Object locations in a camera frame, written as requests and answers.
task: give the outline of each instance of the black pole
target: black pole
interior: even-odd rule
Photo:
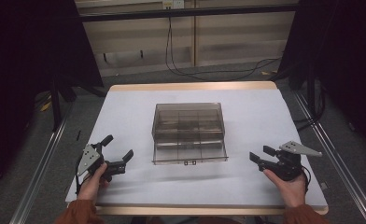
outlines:
[[[59,102],[59,93],[58,93],[58,87],[57,87],[57,80],[56,80],[56,76],[53,75],[52,76],[52,81],[51,81],[51,102],[52,102],[52,113],[54,115],[54,127],[52,129],[53,132],[55,132],[59,125],[61,124],[62,121],[62,116],[61,116],[61,107],[60,107],[60,102]]]
[[[248,13],[269,13],[296,11],[303,7],[319,7],[321,4],[285,4],[266,5],[254,7],[206,7],[206,8],[184,8],[171,10],[151,10],[121,13],[93,13],[82,14],[79,17],[57,18],[58,21],[123,21],[137,19],[155,19],[170,17],[191,17],[191,16],[211,16],[228,14],[248,14]]]

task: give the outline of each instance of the table edge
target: table edge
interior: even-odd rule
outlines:
[[[114,85],[109,91],[277,90],[272,81],[189,82]]]
[[[326,215],[329,207],[313,207],[320,215]],[[98,215],[120,216],[278,216],[285,208],[266,207],[159,207],[159,206],[96,206]]]

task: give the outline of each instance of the aluminum rail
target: aluminum rail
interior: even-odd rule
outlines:
[[[305,116],[310,119],[311,112],[309,111],[308,103],[306,102],[305,98],[302,94],[298,92],[294,92],[297,102],[299,103],[300,108],[302,109]],[[363,215],[364,219],[366,220],[366,194],[364,193],[363,189],[360,187],[358,182],[356,181],[355,177],[352,176],[351,172],[349,171],[348,167],[345,165],[343,159],[340,157],[340,154],[336,150],[334,144],[326,134],[325,130],[323,129],[322,125],[319,122],[315,122],[312,125],[312,128],[317,135],[317,138],[320,141],[320,144],[325,149],[326,154],[329,156],[331,163],[333,164],[334,168],[336,169],[338,175],[341,177],[343,183],[345,184],[346,189],[350,193],[352,199],[354,200],[355,204],[357,205],[359,211]]]
[[[51,161],[52,155],[58,143],[61,139],[64,127],[66,125],[66,119],[69,117],[72,111],[73,103],[68,105],[66,114],[58,129],[52,134],[49,144],[44,151],[43,157],[40,160],[40,163],[37,165],[35,173],[32,177],[32,180],[26,189],[23,197],[20,200],[20,203],[17,209],[14,212],[12,219],[9,224],[23,224],[28,218],[29,212],[31,211],[32,205],[35,201],[35,197],[37,196],[38,190],[40,189],[41,183],[43,182],[43,178],[46,174],[46,171],[49,167],[49,162]]]

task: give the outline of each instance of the white table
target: white table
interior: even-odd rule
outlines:
[[[197,165],[154,165],[152,122],[156,104],[221,103],[228,161]],[[134,157],[125,175],[114,175],[98,195],[98,214],[108,215],[280,215],[278,190],[249,160],[249,152],[268,161],[264,145],[278,149],[300,143],[289,109],[273,82],[179,83],[113,86],[107,94],[89,143],[112,134],[104,147],[108,161],[119,161],[129,149]],[[306,202],[320,214],[328,205],[312,173]],[[76,183],[66,197],[76,199]]]

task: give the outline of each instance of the hand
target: hand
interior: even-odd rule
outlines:
[[[108,182],[101,178],[101,175],[107,169],[107,164],[104,162],[96,171],[93,176],[89,176],[87,174],[84,177],[85,181],[81,185],[80,193],[77,196],[78,200],[92,200],[93,204],[96,203],[96,197],[98,195],[99,186],[106,188],[108,186]]]
[[[278,187],[286,207],[293,208],[305,204],[305,177],[303,174],[293,180],[284,181],[271,170],[263,172]]]

